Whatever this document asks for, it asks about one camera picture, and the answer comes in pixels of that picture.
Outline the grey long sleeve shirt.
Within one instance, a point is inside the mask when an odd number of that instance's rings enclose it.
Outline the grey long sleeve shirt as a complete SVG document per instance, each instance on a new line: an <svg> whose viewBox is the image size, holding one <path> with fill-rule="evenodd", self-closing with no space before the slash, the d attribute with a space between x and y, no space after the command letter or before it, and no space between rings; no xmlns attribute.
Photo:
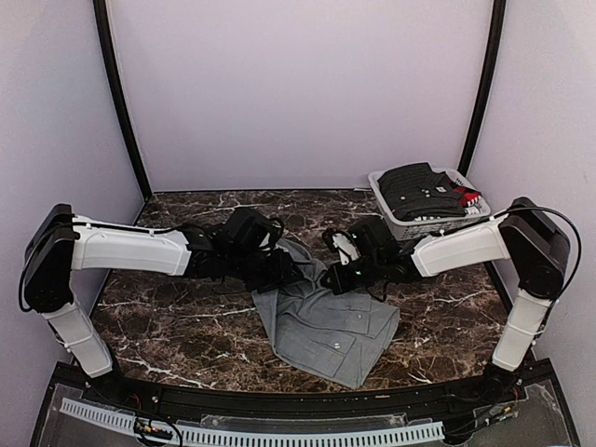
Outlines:
<svg viewBox="0 0 596 447"><path fill-rule="evenodd" d="M252 301L274 354L292 367L341 386L361 387L400 324L400 309L368 293L334 295L319 284L326 266L300 244L283 238L278 247L304 278Z"/></svg>

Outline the light grey plastic basket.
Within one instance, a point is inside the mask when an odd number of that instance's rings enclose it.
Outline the light grey plastic basket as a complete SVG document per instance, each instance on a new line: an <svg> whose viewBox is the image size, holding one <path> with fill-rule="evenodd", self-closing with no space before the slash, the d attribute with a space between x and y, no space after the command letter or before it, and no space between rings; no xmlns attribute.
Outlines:
<svg viewBox="0 0 596 447"><path fill-rule="evenodd" d="M368 181L380 210L381 216L385 219L392 235L396 240L411 240L418 237L425 237L432 232L440 230L458 229L466 224L475 224L481 218L488 217L491 209L483 196L480 196L467 208L467 214L463 217L422 217L412 221L401 221L397 219L383 198L379 187L379 179L385 174L385 170L372 171L368 174Z"/></svg>

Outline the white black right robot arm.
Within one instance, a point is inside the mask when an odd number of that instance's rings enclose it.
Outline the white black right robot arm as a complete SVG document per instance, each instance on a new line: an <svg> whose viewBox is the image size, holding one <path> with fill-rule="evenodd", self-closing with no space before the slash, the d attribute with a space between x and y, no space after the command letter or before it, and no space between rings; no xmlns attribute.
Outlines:
<svg viewBox="0 0 596 447"><path fill-rule="evenodd" d="M340 260L320 283L339 295L378 281L411 283L468 265L510 260L519 279L518 293L492 355L497 368L475 385L476 397L494 404L511 388L507 371L522 365L578 270L568 262L572 252L582 252L582 241L571 241L553 222L556 216L565 217L522 196L506 210L475 223L406 241L397 240L384 220L373 216L346 232L324 232L325 243Z"/></svg>

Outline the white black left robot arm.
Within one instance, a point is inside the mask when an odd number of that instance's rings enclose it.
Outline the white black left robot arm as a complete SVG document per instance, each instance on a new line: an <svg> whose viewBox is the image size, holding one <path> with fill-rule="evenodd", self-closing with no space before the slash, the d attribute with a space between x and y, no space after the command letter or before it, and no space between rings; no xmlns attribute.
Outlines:
<svg viewBox="0 0 596 447"><path fill-rule="evenodd" d="M259 293L303 279L298 264L278 246L284 225L251 208L224 223L182 223L170 228L104 223L76 215L68 204L52 208L29 242L19 282L22 312L43 316L75 357L94 388L112 406L131 398L130 383L94 329L71 288L75 270L109 269L181 278L235 278Z"/></svg>

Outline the black striped shirt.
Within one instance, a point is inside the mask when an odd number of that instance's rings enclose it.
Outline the black striped shirt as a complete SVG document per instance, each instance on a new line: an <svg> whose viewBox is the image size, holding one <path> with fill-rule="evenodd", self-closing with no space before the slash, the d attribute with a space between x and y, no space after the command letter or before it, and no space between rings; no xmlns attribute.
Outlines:
<svg viewBox="0 0 596 447"><path fill-rule="evenodd" d="M382 198L393 217L403 222L416 218L461 218L466 215L462 193L445 171L415 163L386 171L378 179Z"/></svg>

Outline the red black plaid shirt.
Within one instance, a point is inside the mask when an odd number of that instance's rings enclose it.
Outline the red black plaid shirt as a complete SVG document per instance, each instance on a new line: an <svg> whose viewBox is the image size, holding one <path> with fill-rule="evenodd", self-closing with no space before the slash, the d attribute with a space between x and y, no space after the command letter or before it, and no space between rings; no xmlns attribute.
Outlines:
<svg viewBox="0 0 596 447"><path fill-rule="evenodd" d="M479 191L457 183L451 183L451 187L458 195L459 203L463 208L471 208L480 202L481 193Z"/></svg>

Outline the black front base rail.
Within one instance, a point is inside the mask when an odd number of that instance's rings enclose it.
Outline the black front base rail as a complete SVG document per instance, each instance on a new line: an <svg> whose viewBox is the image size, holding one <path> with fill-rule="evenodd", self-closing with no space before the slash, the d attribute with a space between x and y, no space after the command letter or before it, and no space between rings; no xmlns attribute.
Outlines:
<svg viewBox="0 0 596 447"><path fill-rule="evenodd" d="M141 399L143 411L184 421L197 421L206 415L323 419L404 414L410 420L451 419L491 403L456 399L466 391L479 391L483 385L480 376L425 386L314 394L207 390L127 377L123 382L129 395Z"/></svg>

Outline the black right frame post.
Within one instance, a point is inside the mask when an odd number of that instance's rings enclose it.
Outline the black right frame post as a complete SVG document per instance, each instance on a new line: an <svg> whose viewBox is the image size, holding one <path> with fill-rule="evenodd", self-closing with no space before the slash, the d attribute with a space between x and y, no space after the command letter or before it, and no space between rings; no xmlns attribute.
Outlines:
<svg viewBox="0 0 596 447"><path fill-rule="evenodd" d="M457 166L457 170L463 175L468 175L470 171L477 143L481 134L481 127L494 80L494 71L498 59L506 9L506 0L493 1L486 49L481 67L481 76L478 84L476 99L474 101L474 106L467 129L467 136L465 138L462 153Z"/></svg>

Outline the black frame post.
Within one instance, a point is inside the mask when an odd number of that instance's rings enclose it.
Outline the black frame post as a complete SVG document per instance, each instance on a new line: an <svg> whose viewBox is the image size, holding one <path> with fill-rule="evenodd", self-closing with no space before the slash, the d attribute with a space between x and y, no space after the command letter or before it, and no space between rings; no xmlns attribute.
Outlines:
<svg viewBox="0 0 596 447"><path fill-rule="evenodd" d="M139 187L143 200L147 201L152 197L153 191L150 186L145 166L142 162L141 152L134 134L127 100L125 98L125 92L118 70L118 64L115 55L115 44L112 37L108 14L108 4L104 0L93 0L92 5L102 52L104 70L106 73L113 106L115 108L116 118L136 183Z"/></svg>
<svg viewBox="0 0 596 447"><path fill-rule="evenodd" d="M474 101L474 106L467 129L467 136L465 138L462 153L457 166L457 170L463 175L468 175L470 171L477 143L481 134L481 127L494 80L494 71L498 59L506 9L506 0L493 1L486 49L481 67L481 76L478 84L476 99Z"/></svg>

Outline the black left frame post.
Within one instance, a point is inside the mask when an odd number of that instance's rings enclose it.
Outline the black left frame post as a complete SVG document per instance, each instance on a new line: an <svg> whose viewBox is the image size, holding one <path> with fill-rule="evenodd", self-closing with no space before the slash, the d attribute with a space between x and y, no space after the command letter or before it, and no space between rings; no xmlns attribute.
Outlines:
<svg viewBox="0 0 596 447"><path fill-rule="evenodd" d="M104 70L106 73L113 106L115 108L116 118L136 183L139 187L143 200L147 201L152 197L153 191L150 186L145 166L142 162L141 152L134 134L127 100L125 98L125 92L118 70L118 64L115 55L115 44L112 37L108 14L108 4L104 0L93 0L92 5L102 52Z"/></svg>

